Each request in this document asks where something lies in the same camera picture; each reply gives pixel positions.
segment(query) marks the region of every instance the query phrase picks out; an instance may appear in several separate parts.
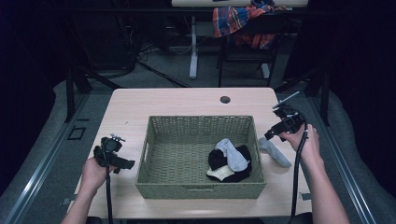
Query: cable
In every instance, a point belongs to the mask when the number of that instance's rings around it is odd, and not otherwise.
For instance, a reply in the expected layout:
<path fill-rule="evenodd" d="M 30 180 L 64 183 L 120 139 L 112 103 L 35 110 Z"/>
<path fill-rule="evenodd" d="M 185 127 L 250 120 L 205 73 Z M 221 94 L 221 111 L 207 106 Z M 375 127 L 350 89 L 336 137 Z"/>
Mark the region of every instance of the cable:
<path fill-rule="evenodd" d="M 55 1 L 51 1 L 51 3 L 57 7 L 58 4 Z M 71 34 L 70 37 L 74 37 L 74 40 L 76 41 L 77 45 L 79 46 L 79 49 L 81 50 L 81 53 L 83 53 L 88 61 L 88 63 L 97 68 L 98 70 L 105 70 L 103 69 L 99 64 L 97 64 L 97 62 L 94 61 L 94 59 L 92 58 L 91 54 L 87 51 L 86 46 L 84 45 L 84 43 L 82 42 L 80 35 L 78 34 L 78 31 L 76 30 L 76 27 L 71 25 L 73 24 L 73 20 L 71 17 L 66 18 L 66 17 L 61 17 L 61 21 L 64 23 L 65 27 L 64 29 L 67 29 L 68 33 Z M 128 52 L 127 54 L 132 54 L 131 50 L 135 50 L 132 49 L 132 46 L 128 46 Z M 132 59 L 131 61 L 129 61 L 127 64 L 125 64 L 124 68 L 121 69 L 121 71 L 117 74 L 114 74 L 110 77 L 108 77 L 107 79 L 111 79 L 114 77 L 123 77 L 127 74 L 129 74 L 130 72 L 132 72 L 132 70 L 134 69 L 134 59 Z"/>
<path fill-rule="evenodd" d="M 113 224 L 113 208 L 111 204 L 111 188 L 110 188 L 110 160 L 106 156 L 105 148 L 102 147 L 103 156 L 106 161 L 106 197 L 107 197 L 107 213 L 108 223 Z"/>
<path fill-rule="evenodd" d="M 139 61 L 137 61 L 136 63 L 139 64 L 140 66 L 142 66 L 143 68 L 147 69 L 148 71 L 154 73 L 155 75 L 165 78 L 166 80 L 168 80 L 169 82 L 174 84 L 176 87 L 182 87 L 182 88 L 190 88 L 191 87 L 190 85 L 188 85 L 180 80 L 177 80 L 174 77 L 170 77 L 164 73 L 161 73 L 161 72 L 155 70 L 154 68 L 146 65 L 145 63 L 141 63 Z"/>
<path fill-rule="evenodd" d="M 186 22 L 186 24 L 187 24 L 187 27 L 189 28 L 189 31 L 190 31 L 190 34 L 191 34 L 191 28 L 190 28 L 190 24 L 187 22 L 187 19 L 186 19 L 186 17 L 183 17 L 183 19 L 184 19 L 184 22 Z M 177 52 L 176 50 L 175 50 L 175 46 L 172 46 L 172 47 L 170 47 L 169 49 L 170 50 L 172 50 L 174 53 L 176 53 L 176 54 L 185 54 L 185 53 L 188 53 L 191 49 L 192 49 L 192 44 L 190 44 L 189 46 L 188 46 L 188 49 L 187 50 L 185 50 L 185 51 L 183 51 L 183 52 Z"/>
<path fill-rule="evenodd" d="M 304 133 L 301 138 L 300 144 L 297 148 L 296 151 L 296 158 L 294 161 L 294 175 L 293 175 L 293 195 L 292 195 L 292 200 L 291 200 L 291 217 L 295 217 L 296 215 L 296 205 L 297 205 L 297 190 L 298 190 L 298 175 L 299 175 L 299 168 L 300 168 L 300 159 L 301 159 L 301 153 L 303 151 L 303 147 L 306 141 L 306 138 L 308 136 L 308 124 L 306 122 L 306 117 L 304 114 L 302 114 L 300 111 L 291 108 L 295 112 L 299 113 L 303 119 L 304 119 Z"/>

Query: plaid cloth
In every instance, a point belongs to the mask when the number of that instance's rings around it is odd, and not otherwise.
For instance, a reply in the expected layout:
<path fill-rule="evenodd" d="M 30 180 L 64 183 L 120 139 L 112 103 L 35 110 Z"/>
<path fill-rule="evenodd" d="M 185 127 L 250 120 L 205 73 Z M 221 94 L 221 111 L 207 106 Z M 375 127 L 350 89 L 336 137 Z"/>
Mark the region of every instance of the plaid cloth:
<path fill-rule="evenodd" d="M 265 12 L 273 11 L 274 1 L 252 1 L 248 7 L 216 7 L 213 10 L 214 36 L 231 35 L 241 29 L 249 19 L 253 19 Z M 235 34 L 230 36 L 229 42 L 236 46 L 249 45 L 252 48 L 267 49 L 275 35 Z"/>

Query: table leg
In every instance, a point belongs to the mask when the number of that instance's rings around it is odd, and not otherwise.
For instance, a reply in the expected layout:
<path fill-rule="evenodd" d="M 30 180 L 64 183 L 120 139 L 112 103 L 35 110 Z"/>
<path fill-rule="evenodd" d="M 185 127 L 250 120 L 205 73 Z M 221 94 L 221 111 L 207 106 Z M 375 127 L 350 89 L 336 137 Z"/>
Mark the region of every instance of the table leg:
<path fill-rule="evenodd" d="M 197 78 L 197 64 L 198 64 L 198 49 L 197 49 L 197 34 L 195 17 L 191 18 L 191 65 L 190 65 L 190 78 Z"/>

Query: dark background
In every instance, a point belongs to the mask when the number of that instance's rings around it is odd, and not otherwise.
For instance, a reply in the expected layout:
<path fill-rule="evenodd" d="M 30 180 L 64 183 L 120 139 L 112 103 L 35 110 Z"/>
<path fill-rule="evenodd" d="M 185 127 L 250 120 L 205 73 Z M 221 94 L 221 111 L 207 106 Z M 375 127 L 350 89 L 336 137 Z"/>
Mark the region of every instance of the dark background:
<path fill-rule="evenodd" d="M 70 61 L 64 50 L 68 49 L 67 53 L 74 55 L 78 63 L 92 66 L 92 59 L 78 46 L 81 43 L 63 33 L 63 23 L 56 17 L 37 13 L 40 2 L 4 2 L 0 3 L 1 193 L 18 172 L 50 114 L 55 100 L 52 88 L 65 80 Z M 378 182 L 396 196 L 391 173 L 396 150 L 393 140 L 396 22 L 392 16 L 395 6 L 390 0 L 312 0 L 309 10 L 344 8 L 348 9 L 348 16 L 342 22 L 303 21 L 285 78 L 298 77 L 325 64 L 331 75 L 331 90 L 341 99 L 353 123 L 361 158 Z M 163 32 L 161 25 L 164 23 L 155 23 L 159 28 L 149 29 L 147 36 L 154 38 L 155 32 L 151 31 Z M 74 28 L 83 33 L 82 24 Z M 119 50 L 118 54 L 115 52 L 117 60 L 106 60 L 103 55 L 103 63 L 97 65 L 123 69 L 129 65 L 131 49 L 125 48 L 122 35 L 110 37 L 117 45 L 113 49 Z M 156 41 L 166 48 L 166 42 Z"/>

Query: desk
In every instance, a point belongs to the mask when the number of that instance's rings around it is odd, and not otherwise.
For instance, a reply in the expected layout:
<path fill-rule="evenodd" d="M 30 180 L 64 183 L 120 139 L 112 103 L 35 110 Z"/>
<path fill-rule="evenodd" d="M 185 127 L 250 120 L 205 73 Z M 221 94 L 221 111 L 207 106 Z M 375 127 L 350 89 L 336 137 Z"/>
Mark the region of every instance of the desk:
<path fill-rule="evenodd" d="M 247 7 L 251 0 L 227 0 L 214 2 L 213 0 L 172 0 L 172 7 Z M 305 7 L 308 0 L 279 0 L 276 1 L 277 6 L 288 7 Z M 191 64 L 190 78 L 197 78 L 198 49 L 196 48 L 196 20 L 191 17 Z"/>
<path fill-rule="evenodd" d="M 231 102 L 223 104 L 221 96 Z M 145 200 L 135 186 L 149 116 L 251 115 L 258 137 L 279 118 L 272 112 L 276 95 L 269 88 L 119 89 L 114 91 L 93 142 L 100 146 L 104 136 L 116 133 L 126 138 L 119 156 L 136 161 L 132 170 L 112 174 L 111 192 L 114 218 L 203 218 L 289 216 L 293 168 L 282 168 L 266 153 L 262 166 L 267 184 L 257 200 Z M 294 164 L 295 152 L 279 138 L 273 143 Z M 307 193 L 300 170 L 299 192 Z M 311 211 L 311 202 L 298 199 L 297 214 Z M 93 199 L 89 216 L 107 217 L 106 184 Z"/>
<path fill-rule="evenodd" d="M 214 2 L 213 0 L 172 0 L 172 7 L 247 7 L 250 5 L 250 0 L 227 0 Z M 195 16 L 191 17 L 191 63 L 190 63 L 190 78 L 197 78 L 198 65 L 198 49 L 197 49 L 197 34 L 196 34 L 196 20 Z"/>

